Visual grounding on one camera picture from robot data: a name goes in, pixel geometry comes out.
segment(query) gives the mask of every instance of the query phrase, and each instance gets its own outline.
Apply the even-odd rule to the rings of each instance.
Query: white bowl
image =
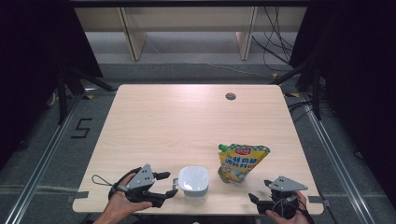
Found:
[[[203,197],[209,185],[209,172],[202,166],[184,167],[178,173],[178,186],[188,197]]]

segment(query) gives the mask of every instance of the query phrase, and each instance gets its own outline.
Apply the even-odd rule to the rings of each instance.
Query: hand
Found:
[[[123,186],[127,185],[128,182],[134,177],[135,174],[128,175],[121,181]],[[107,203],[105,211],[99,216],[93,223],[96,224],[110,224],[119,223],[136,211],[141,211],[150,208],[152,203],[131,203],[126,197],[125,193],[116,191]]]
[[[305,196],[300,192],[300,191],[295,191],[297,198],[303,203],[306,204],[306,198]],[[305,210],[305,207],[299,203],[298,206],[300,209]],[[296,215],[287,220],[280,215],[278,215],[276,212],[273,212],[271,210],[265,211],[265,215],[270,217],[276,224],[308,224],[308,220],[306,220],[306,217],[301,213],[300,211],[296,211]]]

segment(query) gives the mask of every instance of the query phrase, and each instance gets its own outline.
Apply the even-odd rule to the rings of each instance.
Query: table surface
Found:
[[[235,94],[234,100],[226,98]],[[239,186],[225,184],[217,173],[219,144],[264,145],[271,153]],[[149,163],[153,172],[170,172],[151,192],[165,193],[186,166],[204,166],[209,191],[204,203],[177,195],[162,208],[143,214],[258,215],[248,193],[270,200],[263,180],[280,175],[309,187],[318,196],[300,140],[280,88],[276,85],[122,85],[107,115],[79,191],[76,212],[102,212],[109,187],[92,183],[99,175],[110,183]],[[310,214],[323,212],[321,203],[308,203]]]

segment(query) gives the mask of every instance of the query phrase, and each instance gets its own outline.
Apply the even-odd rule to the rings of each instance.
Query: cable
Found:
[[[158,54],[161,55],[161,57],[163,58],[163,60],[164,60],[165,62],[167,62],[167,63],[185,63],[185,62],[171,62],[171,61],[166,60],[166,59],[163,57],[163,54],[162,54],[161,52],[159,52],[156,48],[154,48],[154,46],[151,45],[151,43],[149,42],[149,40],[147,40],[147,43],[148,43]],[[238,73],[249,74],[249,75],[256,75],[256,76],[259,76],[259,77],[265,77],[265,78],[268,78],[268,79],[273,79],[272,77],[268,77],[268,76],[262,75],[262,74],[260,74],[260,73],[252,73],[252,72],[241,71],[241,70],[237,70],[237,69],[234,69],[234,68],[231,68],[231,67],[225,67],[225,66],[214,65],[214,64],[212,64],[212,63],[203,63],[203,64],[208,65],[208,66],[212,66],[212,67],[216,67],[216,68],[229,69],[229,70],[232,70],[232,71],[235,71],[235,72],[238,72]]]
[[[308,111],[305,111],[300,117],[298,117],[297,119],[295,119],[295,120],[293,121],[293,123],[297,122],[300,118],[302,118],[304,115],[306,115],[307,113],[309,113],[309,112],[311,112],[311,111],[312,111],[312,109],[310,109],[310,110],[308,110]]]
[[[286,40],[281,36],[281,34],[280,34],[280,28],[279,28],[280,26],[279,26],[279,19],[278,19],[279,7],[275,7],[275,10],[276,10],[276,20],[275,20],[275,22],[273,22],[273,20],[271,19],[271,17],[270,17],[270,15],[269,15],[269,13],[268,13],[266,7],[264,7],[264,10],[265,10],[265,13],[266,13],[266,15],[267,15],[267,18],[268,18],[268,20],[269,20],[269,22],[271,23],[271,26],[272,26],[272,32],[271,32],[270,37],[268,37],[268,36],[264,33],[265,37],[268,39],[267,45],[268,45],[269,42],[271,42],[271,43],[274,44],[274,42],[272,42],[271,38],[272,38],[272,35],[275,33],[275,34],[277,35],[279,41],[280,41],[280,44],[281,44],[281,46],[278,46],[278,47],[280,47],[280,48],[283,49],[283,53],[285,54],[285,57],[287,58],[287,60],[289,60],[289,59],[290,59],[289,50],[291,50],[291,49],[286,48],[284,42],[285,42],[286,44],[288,44],[289,46],[291,46],[291,47],[292,47],[292,44],[290,44],[288,41],[286,41]]]
[[[277,57],[280,61],[282,61],[283,63],[289,63],[288,61],[284,60],[283,58],[281,58],[279,55],[275,54],[273,51],[269,50],[268,48],[266,48],[265,46],[263,46],[261,43],[259,43],[259,41],[256,40],[256,38],[254,36],[251,37],[260,47],[262,47],[264,50],[268,51],[269,53],[271,53],[272,55],[274,55],[275,57]]]
[[[94,177],[98,177],[99,179],[101,179],[101,180],[103,180],[104,182],[105,182],[105,184],[104,183],[99,183],[99,182],[96,182],[93,178]],[[108,183],[105,179],[103,179],[101,176],[99,176],[99,175],[93,175],[92,177],[91,177],[91,180],[92,180],[92,182],[94,183],[94,184],[97,184],[97,185],[103,185],[103,186],[113,186],[112,184],[110,184],[110,183]]]

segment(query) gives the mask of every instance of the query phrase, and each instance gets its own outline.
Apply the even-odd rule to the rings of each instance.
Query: black cable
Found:
[[[271,17],[270,17],[269,14],[268,14],[268,11],[267,11],[266,7],[264,7],[264,10],[265,10],[265,13],[266,13],[266,15],[267,15],[267,18],[268,18],[268,20],[270,21],[271,26],[272,26],[272,28],[273,28],[270,37],[269,37],[269,38],[267,37],[267,38],[270,40],[270,39],[272,38],[273,33],[275,33],[275,34],[277,35],[277,37],[278,37],[278,39],[279,39],[281,45],[282,45],[282,49],[283,49],[283,53],[285,54],[285,57],[287,58],[287,60],[289,60],[290,54],[285,50],[286,46],[285,46],[284,43],[283,43],[283,41],[285,41],[285,42],[287,42],[287,41],[284,40],[284,39],[282,38],[282,36],[280,35],[279,19],[278,19],[279,7],[275,7],[275,9],[276,9],[276,20],[275,20],[275,22],[273,22],[273,21],[271,20]]]
[[[263,32],[263,33],[264,33],[264,35],[265,35],[265,38],[267,38],[267,40],[268,40],[271,44],[273,44],[274,46],[276,46],[276,47],[278,47],[278,48],[280,48],[280,49],[283,49],[282,46],[278,45],[277,43],[274,43],[274,41],[272,41],[272,40],[270,39],[270,37],[268,37],[268,35],[267,35],[265,32]]]
[[[283,38],[282,38],[282,36],[280,35],[280,26],[279,26],[279,19],[278,19],[278,16],[279,16],[279,7],[276,7],[275,8],[275,12],[276,12],[276,20],[275,20],[275,27],[273,27],[274,29],[275,29],[275,31],[276,31],[276,27],[277,27],[277,31],[276,31],[276,35],[277,35],[277,37],[279,38],[279,41],[280,41],[280,43],[281,43],[281,45],[282,45],[282,49],[283,49],[283,53],[285,54],[285,57],[288,59],[288,61],[290,60],[290,54],[289,54],[289,52],[286,50],[286,46],[285,46],[285,44],[283,43]]]
[[[310,105],[310,104],[312,104],[312,101],[304,101],[304,102],[299,102],[299,103],[296,103],[293,105],[288,105],[289,112],[292,115],[296,108],[300,107],[301,105]]]
[[[271,20],[271,18],[270,18],[270,16],[269,16],[269,14],[268,14],[268,12],[267,12],[267,10],[266,10],[266,8],[264,8],[264,10],[265,10],[265,12],[266,12],[266,14],[267,14],[267,17],[268,17],[268,19],[270,20],[270,22],[271,22],[271,25],[272,25],[272,27],[273,27],[273,30],[272,30],[272,33],[271,33],[271,35],[270,35],[270,37],[268,38],[268,36],[266,36],[267,37],[267,39],[268,39],[268,41],[267,41],[267,43],[266,43],[266,45],[265,45],[265,47],[264,46],[262,46],[262,48],[264,49],[264,54],[262,55],[262,60],[264,61],[264,64],[265,64],[265,66],[267,67],[267,68],[269,68],[269,69],[271,69],[271,70],[274,70],[274,71],[280,71],[280,72],[289,72],[289,70],[280,70],[280,69],[275,69],[275,68],[272,68],[272,67],[270,67],[268,64],[267,64],[267,62],[265,61],[265,51],[267,51],[268,50],[268,44],[270,43],[270,39],[271,39],[271,37],[272,37],[272,35],[273,35],[273,33],[275,33],[276,32],[276,28],[275,28],[275,26],[273,25],[273,23],[272,23],[272,20]],[[281,61],[282,62],[284,62],[284,63],[286,63],[286,64],[289,64],[289,59],[288,59],[288,57],[286,56],[286,58],[287,58],[287,60],[284,60],[284,59],[282,59]]]
[[[251,37],[260,47],[262,47],[262,49],[265,49],[266,51],[268,51],[269,53],[271,53],[272,55],[274,55],[275,57],[277,57],[280,61],[282,61],[283,63],[289,63],[288,61],[284,60],[283,58],[281,58],[279,55],[277,55],[276,53],[274,53],[273,51],[269,50],[268,48],[266,48],[265,46],[263,46],[261,43],[259,43],[258,40],[256,40],[256,38],[254,38],[254,36]]]
[[[306,115],[307,113],[309,113],[309,112],[311,112],[311,111],[312,111],[312,109],[310,109],[310,110],[304,112],[300,117],[298,117],[297,119],[295,119],[295,120],[293,121],[293,123],[297,122],[300,118],[302,118],[304,115]]]

